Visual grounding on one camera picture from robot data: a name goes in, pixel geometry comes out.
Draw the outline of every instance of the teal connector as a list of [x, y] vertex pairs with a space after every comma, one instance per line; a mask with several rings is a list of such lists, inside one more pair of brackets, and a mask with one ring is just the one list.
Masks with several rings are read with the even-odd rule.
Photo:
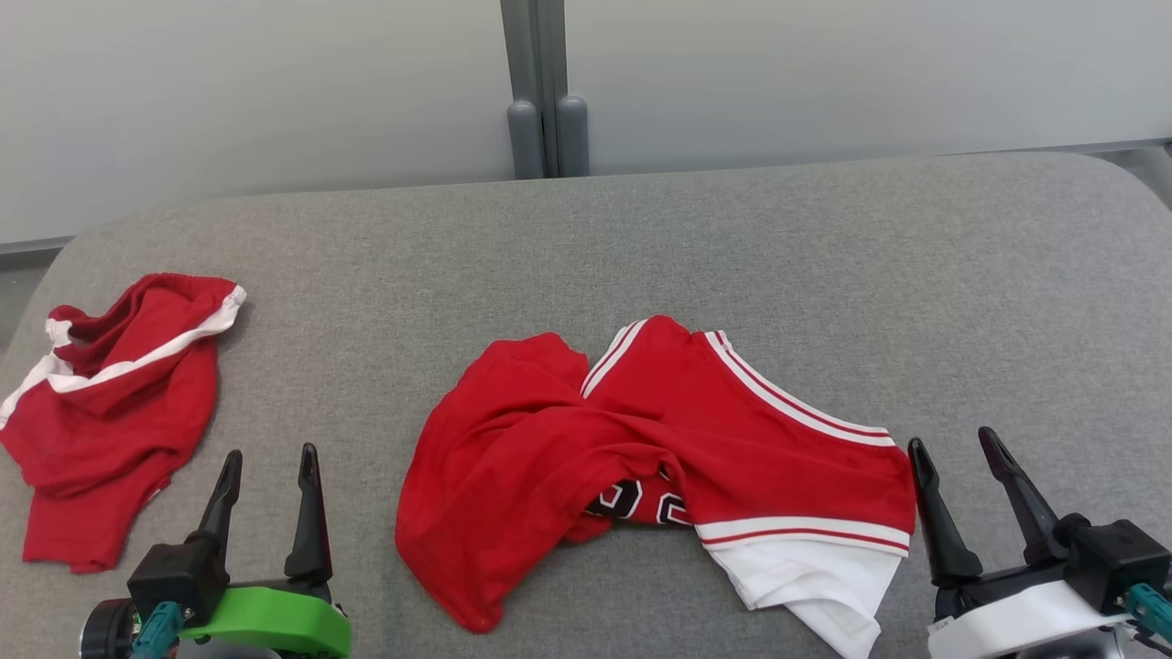
[[130, 651], [135, 659], [163, 659], [179, 640], [183, 630], [183, 609], [173, 602], [163, 602], [155, 607], [150, 618], [143, 623], [143, 629], [135, 639]]
[[1163, 593], [1147, 584], [1137, 584], [1127, 589], [1123, 606], [1134, 616], [1140, 626], [1172, 641], [1172, 604], [1168, 604]]

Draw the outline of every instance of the white stripe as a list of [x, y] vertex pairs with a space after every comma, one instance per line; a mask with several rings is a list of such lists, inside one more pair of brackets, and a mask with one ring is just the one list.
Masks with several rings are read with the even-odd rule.
[[[813, 407], [799, 401], [795, 396], [788, 394], [781, 387], [774, 385], [764, 376], [762, 376], [759, 373], [754, 371], [752, 367], [749, 366], [749, 364], [741, 358], [741, 355], [736, 354], [736, 352], [732, 351], [732, 346], [728, 342], [727, 338], [724, 339], [724, 345], [721, 345], [720, 338], [717, 338], [716, 332], [704, 332], [704, 338], [708, 339], [708, 342], [709, 345], [711, 345], [713, 351], [715, 351], [716, 355], [721, 359], [721, 361], [724, 362], [724, 366], [727, 366], [728, 369], [734, 375], [736, 375], [737, 380], [741, 380], [741, 382], [743, 382], [744, 386], [748, 387], [749, 390], [752, 392], [762, 401], [768, 403], [774, 409], [781, 412], [782, 414], [789, 416], [790, 419], [806, 427], [813, 428], [819, 433], [825, 433], [832, 437], [838, 437], [840, 440], [847, 440], [851, 442], [858, 442], [877, 447], [895, 446], [895, 442], [892, 441], [891, 436], [887, 435], [887, 430], [884, 428], [872, 428], [868, 426], [859, 426], [857, 423], [849, 423], [846, 421], [841, 421], [824, 412], [819, 412]], [[741, 364], [737, 362], [737, 360], [741, 360], [741, 362], [744, 364], [743, 368]], [[758, 383], [757, 380], [754, 380], [754, 378], [750, 376], [750, 372], [752, 373], [752, 375], [756, 375], [762, 383], [772, 388], [774, 392], [770, 393], [761, 383]], [[784, 396], [788, 401], [792, 401], [793, 405], [788, 405], [785, 401], [777, 400], [777, 396], [772, 395], [774, 393]], [[841, 428], [836, 428], [833, 426], [830, 426], [824, 420], [860, 432], [883, 433], [885, 436], [873, 437], [870, 435], [859, 435], [850, 430], [843, 430]]]
[[626, 332], [631, 327], [631, 325], [625, 325], [622, 327], [622, 330], [619, 330], [618, 332], [615, 332], [614, 338], [611, 339], [611, 345], [607, 346], [606, 352], [602, 353], [601, 359], [599, 359], [598, 361], [595, 361], [594, 366], [591, 367], [590, 373], [586, 374], [586, 379], [582, 380], [582, 386], [581, 386], [581, 388], [579, 390], [581, 390], [581, 392], [586, 390], [586, 382], [590, 382], [591, 379], [594, 378], [594, 373], [598, 372], [598, 367], [602, 366], [602, 362], [606, 361], [606, 358], [611, 356], [611, 353], [614, 352], [614, 348], [619, 347], [619, 341], [622, 340], [624, 334], [626, 334]]
[[844, 538], [841, 536], [827, 536], [823, 534], [781, 534], [776, 536], [752, 536], [748, 538], [741, 538], [729, 542], [716, 542], [704, 544], [704, 549], [708, 551], [721, 551], [725, 549], [731, 549], [734, 546], [743, 546], [747, 544], [755, 544], [761, 542], [770, 541], [815, 541], [825, 542], [831, 544], [841, 544], [846, 546], [858, 546], [861, 549], [871, 549], [874, 551], [883, 551], [885, 553], [893, 553], [895, 556], [907, 558], [907, 550], [900, 549], [898, 546], [892, 546], [890, 544], [883, 544], [878, 542], [867, 542], [857, 538]]
[[606, 374], [609, 373], [612, 368], [614, 368], [614, 365], [622, 359], [622, 353], [627, 352], [627, 348], [631, 347], [631, 344], [635, 342], [635, 337], [639, 335], [639, 331], [643, 328], [643, 325], [646, 322], [647, 320], [640, 320], [639, 322], [635, 322], [634, 325], [629, 326], [631, 330], [627, 333], [627, 337], [622, 339], [619, 342], [619, 345], [613, 346], [612, 349], [607, 351], [607, 354], [602, 355], [602, 359], [599, 360], [598, 366], [595, 367], [598, 371], [594, 372], [592, 375], [587, 376], [586, 382], [582, 383], [582, 398], [590, 398], [590, 394], [591, 392], [594, 390], [594, 387], [597, 387], [598, 383], [602, 381], [602, 378], [606, 378]]
[[[237, 286], [226, 298], [224, 298], [224, 301], [220, 304], [220, 308], [216, 310], [211, 315], [204, 319], [204, 321], [196, 328], [189, 330], [178, 337], [175, 337], [170, 341], [134, 361], [120, 361], [117, 364], [111, 364], [98, 371], [93, 378], [74, 375], [73, 367], [50, 352], [41, 358], [41, 361], [39, 361], [36, 366], [29, 371], [20, 387], [18, 387], [12, 395], [5, 399], [4, 403], [0, 403], [0, 429], [4, 429], [4, 427], [8, 423], [8, 420], [12, 419], [12, 414], [16, 409], [16, 402], [20, 400], [20, 396], [39, 385], [41, 381], [48, 380], [49, 386], [53, 387], [53, 390], [59, 394], [77, 392], [101, 385], [102, 382], [107, 382], [120, 375], [125, 375], [127, 373], [137, 371], [161, 359], [178, 354], [197, 340], [203, 339], [204, 337], [219, 334], [231, 327], [232, 324], [236, 322], [236, 314], [240, 310], [240, 305], [244, 304], [245, 298], [247, 298], [247, 294], [244, 292], [244, 288]], [[45, 330], [49, 334], [50, 339], [53, 339], [55, 347], [60, 347], [57, 344], [61, 340], [60, 330], [63, 325], [63, 322], [57, 321], [46, 322]]]
[[810, 414], [812, 416], [820, 416], [822, 419], [824, 419], [826, 421], [831, 421], [833, 423], [838, 423], [839, 426], [846, 426], [850, 429], [859, 430], [859, 432], [863, 432], [863, 433], [884, 433], [884, 434], [887, 433], [886, 428], [874, 428], [874, 427], [871, 427], [871, 426], [860, 426], [858, 423], [851, 423], [850, 421], [843, 421], [841, 419], [831, 416], [830, 414], [826, 414], [825, 412], [822, 412], [819, 409], [815, 409], [812, 406], [809, 406], [809, 405], [802, 402], [800, 400], [797, 399], [797, 396], [788, 393], [785, 389], [783, 389], [783, 388], [778, 387], [777, 385], [770, 382], [769, 379], [766, 379], [764, 375], [762, 375], [761, 373], [758, 373], [752, 367], [751, 364], [749, 364], [743, 356], [741, 356], [735, 349], [732, 349], [732, 344], [729, 341], [728, 335], [724, 334], [724, 332], [721, 332], [720, 334], [721, 334], [721, 338], [724, 339], [724, 345], [728, 347], [728, 352], [731, 354], [731, 356], [735, 356], [737, 359], [737, 366], [747, 369], [749, 373], [751, 373], [758, 380], [761, 380], [762, 383], [764, 383], [766, 387], [774, 389], [774, 392], [776, 392], [778, 395], [785, 396], [791, 402], [793, 402], [795, 405], [797, 405], [798, 407], [800, 407], [803, 410], [805, 410], [808, 414]]
[[816, 529], [819, 531], [867, 536], [875, 539], [899, 543], [905, 546], [912, 539], [908, 534], [900, 531], [899, 529], [884, 526], [883, 524], [856, 522], [852, 519], [834, 519], [833, 517], [748, 517], [744, 519], [732, 519], [730, 522], [696, 524], [696, 534], [704, 541], [785, 529]]

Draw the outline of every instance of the gray fabric surface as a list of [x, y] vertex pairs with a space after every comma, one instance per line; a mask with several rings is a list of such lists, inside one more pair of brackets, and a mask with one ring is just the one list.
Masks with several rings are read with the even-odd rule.
[[[1052, 154], [268, 196], [102, 226], [45, 278], [0, 390], [47, 351], [54, 305], [104, 311], [159, 270], [234, 279], [248, 303], [220, 340], [209, 435], [116, 571], [22, 564], [30, 492], [0, 458], [6, 655], [71, 655], [94, 603], [198, 521], [231, 448], [245, 451], [245, 482], [230, 572], [278, 576], [298, 449], [314, 441], [357, 658], [832, 657], [784, 610], [745, 611], [686, 529], [624, 528], [554, 551], [489, 636], [452, 623], [395, 552], [417, 433], [491, 340], [557, 331], [597, 358], [656, 312], [727, 330], [818, 408], [901, 443], [924, 436], [987, 569], [1020, 562], [1022, 543], [980, 424], [1059, 514], [1126, 516], [1172, 543], [1170, 254], [1172, 216], [1138, 181]], [[874, 655], [926, 655], [932, 599], [915, 539]]]

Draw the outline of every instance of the green bracket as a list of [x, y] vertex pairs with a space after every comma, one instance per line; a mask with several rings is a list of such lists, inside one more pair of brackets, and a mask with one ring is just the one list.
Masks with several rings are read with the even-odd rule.
[[234, 645], [299, 654], [350, 655], [350, 621], [322, 599], [264, 586], [230, 587], [212, 619], [179, 638], [216, 638]]

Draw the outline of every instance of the white trim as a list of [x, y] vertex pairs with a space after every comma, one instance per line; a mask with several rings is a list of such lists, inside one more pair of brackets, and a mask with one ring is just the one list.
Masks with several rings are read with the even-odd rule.
[[[20, 396], [39, 385], [41, 381], [48, 380], [49, 386], [59, 394], [77, 392], [101, 385], [102, 382], [107, 382], [120, 375], [125, 375], [127, 373], [137, 371], [161, 359], [178, 354], [197, 340], [203, 339], [204, 337], [219, 334], [231, 327], [232, 324], [236, 322], [236, 314], [246, 298], [247, 293], [245, 293], [244, 288], [237, 286], [231, 293], [227, 294], [227, 297], [224, 298], [224, 301], [220, 304], [220, 308], [216, 310], [193, 330], [189, 330], [172, 338], [168, 342], [158, 346], [134, 361], [120, 361], [117, 364], [111, 364], [98, 371], [93, 378], [74, 375], [73, 367], [50, 352], [41, 358], [41, 361], [39, 361], [36, 366], [29, 371], [20, 387], [18, 387], [12, 395], [5, 399], [4, 403], [0, 403], [0, 429], [4, 429], [8, 419], [12, 417], [13, 412], [16, 409], [16, 401], [20, 400]], [[45, 331], [53, 340], [54, 347], [66, 345], [59, 342], [62, 340], [61, 330], [63, 328], [68, 332], [70, 326], [71, 324], [69, 321], [57, 321], [52, 319], [45, 324]], [[68, 342], [68, 335], [64, 337], [64, 340]]]
[[594, 373], [598, 372], [598, 367], [602, 366], [602, 362], [606, 361], [606, 358], [609, 356], [612, 352], [614, 352], [614, 348], [619, 347], [619, 341], [622, 340], [622, 337], [626, 334], [627, 330], [631, 328], [631, 325], [624, 325], [621, 330], [614, 333], [614, 338], [611, 339], [611, 345], [606, 347], [606, 352], [602, 353], [602, 356], [600, 356], [599, 360], [594, 362], [594, 366], [590, 368], [590, 373], [586, 374], [586, 379], [582, 380], [582, 386], [579, 388], [579, 390], [586, 389], [586, 382], [590, 382], [591, 379], [594, 378]]
[[25, 392], [36, 385], [40, 385], [50, 373], [73, 375], [73, 367], [69, 366], [69, 362], [53, 353], [42, 356], [41, 361], [36, 362], [36, 366], [25, 376], [25, 381], [16, 387], [16, 390], [0, 403], [0, 430], [4, 430], [4, 427], [8, 424], [8, 420], [12, 419], [12, 413], [16, 410], [16, 401], [20, 400], [20, 396], [25, 395]]
[[695, 528], [696, 535], [709, 550], [727, 549], [762, 539], [790, 538], [866, 546], [907, 556], [908, 543], [912, 542], [909, 534], [892, 526], [831, 517], [748, 517], [696, 524]]
[[614, 365], [619, 362], [622, 354], [631, 347], [631, 344], [635, 342], [635, 337], [646, 324], [647, 320], [645, 319], [619, 330], [619, 333], [614, 335], [614, 340], [611, 341], [611, 347], [606, 351], [606, 354], [602, 355], [602, 359], [598, 360], [594, 368], [586, 375], [586, 381], [582, 382], [582, 398], [590, 398], [594, 387], [614, 368]]
[[49, 335], [54, 348], [68, 346], [73, 342], [69, 338], [69, 330], [73, 330], [71, 320], [54, 320], [52, 318], [45, 320], [45, 333]]
[[[732, 344], [729, 342], [724, 332], [704, 332], [704, 339], [708, 340], [713, 352], [716, 353], [716, 356], [720, 358], [720, 360], [725, 367], [728, 367], [729, 372], [737, 378], [737, 380], [740, 380], [758, 399], [790, 419], [806, 427], [813, 428], [819, 433], [824, 433], [840, 440], [877, 447], [895, 446], [895, 442], [892, 441], [891, 435], [887, 434], [885, 428], [860, 426], [858, 423], [843, 421], [841, 419], [819, 412], [812, 406], [809, 406], [793, 395], [786, 393], [777, 385], [774, 385], [766, 380], [764, 375], [749, 366], [749, 362], [747, 362], [736, 353], [736, 351], [732, 349]], [[881, 433], [883, 436], [865, 435], [861, 433]]]

